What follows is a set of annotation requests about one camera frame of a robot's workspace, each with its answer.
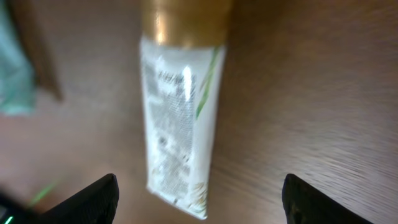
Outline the white bamboo print tube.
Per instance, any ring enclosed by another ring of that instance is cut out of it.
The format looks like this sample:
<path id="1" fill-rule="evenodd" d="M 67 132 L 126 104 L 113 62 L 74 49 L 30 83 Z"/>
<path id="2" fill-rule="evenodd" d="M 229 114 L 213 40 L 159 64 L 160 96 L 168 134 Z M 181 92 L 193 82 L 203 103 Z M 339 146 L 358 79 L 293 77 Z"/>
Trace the white bamboo print tube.
<path id="1" fill-rule="evenodd" d="M 147 189 L 207 217 L 231 0 L 145 0 L 140 41 Z"/>

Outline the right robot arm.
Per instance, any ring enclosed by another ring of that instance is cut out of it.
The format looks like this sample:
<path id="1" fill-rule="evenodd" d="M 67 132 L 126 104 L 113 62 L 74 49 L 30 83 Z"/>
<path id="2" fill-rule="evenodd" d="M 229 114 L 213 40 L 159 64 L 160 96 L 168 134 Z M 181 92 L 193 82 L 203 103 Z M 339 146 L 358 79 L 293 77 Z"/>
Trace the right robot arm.
<path id="1" fill-rule="evenodd" d="M 106 174 L 45 213 L 22 205 L 2 191 L 1 224 L 112 224 L 118 201 L 114 174 Z M 294 174 L 285 177 L 282 203 L 288 224 L 371 224 Z"/>

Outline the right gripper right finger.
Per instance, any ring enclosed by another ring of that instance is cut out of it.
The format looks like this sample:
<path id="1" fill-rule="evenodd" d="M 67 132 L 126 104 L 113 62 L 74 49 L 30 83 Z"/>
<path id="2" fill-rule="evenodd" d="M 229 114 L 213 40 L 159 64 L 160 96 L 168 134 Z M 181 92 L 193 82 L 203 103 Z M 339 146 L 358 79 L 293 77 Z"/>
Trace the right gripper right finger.
<path id="1" fill-rule="evenodd" d="M 294 174 L 285 176 L 282 204 L 288 224 L 372 224 Z"/>

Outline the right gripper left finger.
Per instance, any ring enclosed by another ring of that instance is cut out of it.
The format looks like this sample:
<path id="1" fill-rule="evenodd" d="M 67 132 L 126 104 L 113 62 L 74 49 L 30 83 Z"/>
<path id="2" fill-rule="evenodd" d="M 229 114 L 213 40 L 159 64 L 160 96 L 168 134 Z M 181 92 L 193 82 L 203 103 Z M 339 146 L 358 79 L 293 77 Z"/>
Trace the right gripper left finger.
<path id="1" fill-rule="evenodd" d="M 119 201 L 114 174 L 106 174 L 40 216 L 50 224 L 112 224 Z"/>

